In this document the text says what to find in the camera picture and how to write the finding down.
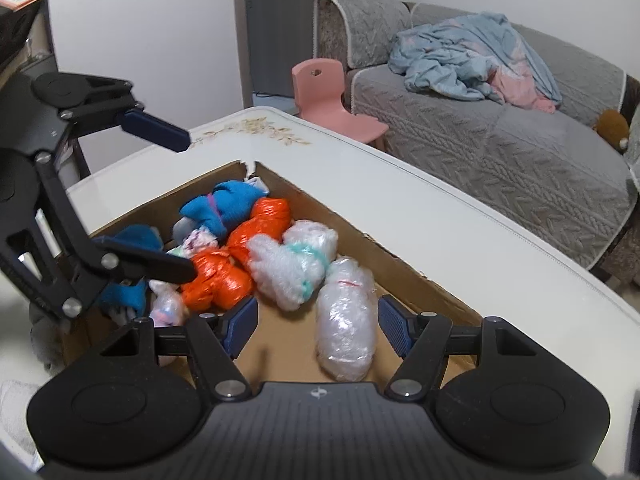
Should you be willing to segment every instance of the pink chair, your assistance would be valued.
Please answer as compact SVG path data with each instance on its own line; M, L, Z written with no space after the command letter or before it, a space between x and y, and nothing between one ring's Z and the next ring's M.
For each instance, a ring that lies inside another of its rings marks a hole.
M307 59L291 70L300 118L385 151L382 136L389 127L375 117L352 115L342 106L344 71L335 59Z

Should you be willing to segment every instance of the orange plastic bag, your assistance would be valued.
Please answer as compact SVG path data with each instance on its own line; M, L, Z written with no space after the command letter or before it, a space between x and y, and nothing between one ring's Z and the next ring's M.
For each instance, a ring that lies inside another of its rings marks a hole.
M231 263L225 250L204 250L191 261L198 277L181 286L182 300L189 310L202 312L213 305L229 310L254 288L251 277Z
M226 248L245 268L249 269L249 249L246 243L257 234L269 235L281 242L291 224L289 203L283 198L259 198L251 209L251 219L241 223L229 235Z

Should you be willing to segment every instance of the chair leg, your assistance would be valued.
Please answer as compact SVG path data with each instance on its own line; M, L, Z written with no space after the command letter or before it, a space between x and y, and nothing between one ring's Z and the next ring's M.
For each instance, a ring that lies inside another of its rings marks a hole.
M385 136L379 136L376 140L373 141L373 144L381 152L386 152Z

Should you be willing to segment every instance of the brown plush toy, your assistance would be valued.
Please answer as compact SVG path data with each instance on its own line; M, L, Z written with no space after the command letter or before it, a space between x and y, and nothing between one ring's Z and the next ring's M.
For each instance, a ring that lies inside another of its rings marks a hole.
M629 126L626 119L616 110L604 110L596 121L594 130L620 153L629 143Z

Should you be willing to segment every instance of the blanket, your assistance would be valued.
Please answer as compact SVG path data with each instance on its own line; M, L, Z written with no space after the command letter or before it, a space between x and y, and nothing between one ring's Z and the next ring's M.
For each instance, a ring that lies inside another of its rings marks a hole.
M562 97L542 58L503 14L481 12L396 35L389 68L411 92L491 99L552 113Z

